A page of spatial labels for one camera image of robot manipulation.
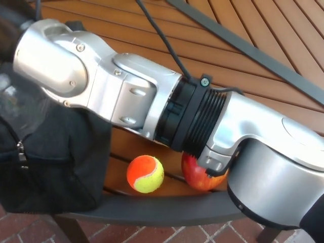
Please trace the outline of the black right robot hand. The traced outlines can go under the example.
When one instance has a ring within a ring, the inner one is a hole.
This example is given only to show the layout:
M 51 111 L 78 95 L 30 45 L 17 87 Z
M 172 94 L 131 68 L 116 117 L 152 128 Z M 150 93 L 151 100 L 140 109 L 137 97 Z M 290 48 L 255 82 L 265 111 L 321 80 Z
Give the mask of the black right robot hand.
M 25 30 L 42 18 L 41 1 L 1 1 L 1 63 L 12 62 Z

